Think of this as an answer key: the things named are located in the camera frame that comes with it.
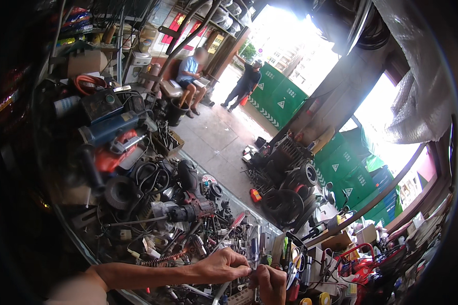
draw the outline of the shorts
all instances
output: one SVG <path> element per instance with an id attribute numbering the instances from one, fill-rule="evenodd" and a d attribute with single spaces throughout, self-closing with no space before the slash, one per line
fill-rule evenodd
<path id="1" fill-rule="evenodd" d="M 195 81 L 195 79 L 188 79 L 188 80 L 179 81 L 178 85 L 180 85 L 181 88 L 186 90 L 187 87 L 189 86 L 189 84 L 193 83 L 193 81 Z"/>

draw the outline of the sandal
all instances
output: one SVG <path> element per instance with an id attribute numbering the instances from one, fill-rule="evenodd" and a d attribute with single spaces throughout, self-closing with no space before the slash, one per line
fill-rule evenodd
<path id="1" fill-rule="evenodd" d="M 191 108 L 190 109 L 193 113 L 195 113 L 196 115 L 200 115 L 200 112 L 197 110 L 197 108 Z"/>

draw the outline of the concrete floor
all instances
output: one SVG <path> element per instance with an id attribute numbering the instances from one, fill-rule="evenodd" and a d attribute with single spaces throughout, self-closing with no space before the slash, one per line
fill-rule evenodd
<path id="1" fill-rule="evenodd" d="M 248 144 L 254 145 L 257 137 L 270 141 L 278 131 L 249 103 L 232 113 L 220 106 L 240 75 L 239 70 L 229 65 L 214 88 L 215 105 L 199 105 L 200 116 L 194 119 L 185 116 L 172 130 L 185 141 L 186 154 L 241 201 L 254 206 L 249 194 L 250 180 L 242 172 L 246 169 L 241 160 L 242 152 Z"/>

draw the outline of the light blue shirt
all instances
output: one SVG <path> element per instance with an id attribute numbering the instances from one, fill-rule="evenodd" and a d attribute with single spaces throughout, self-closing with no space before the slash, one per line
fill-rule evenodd
<path id="1" fill-rule="evenodd" d="M 185 80 L 192 80 L 194 79 L 193 76 L 183 75 L 183 71 L 187 71 L 190 73 L 197 73 L 198 63 L 193 56 L 185 57 L 182 62 L 180 63 L 180 68 L 178 68 L 178 76 L 176 81 L 185 81 Z"/>

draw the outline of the tree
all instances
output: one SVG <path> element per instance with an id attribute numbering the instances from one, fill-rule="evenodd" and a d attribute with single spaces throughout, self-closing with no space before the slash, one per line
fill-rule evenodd
<path id="1" fill-rule="evenodd" d="M 246 39 L 246 42 L 239 49 L 239 56 L 244 57 L 246 59 L 252 59 L 256 54 L 256 49 L 249 40 Z"/>

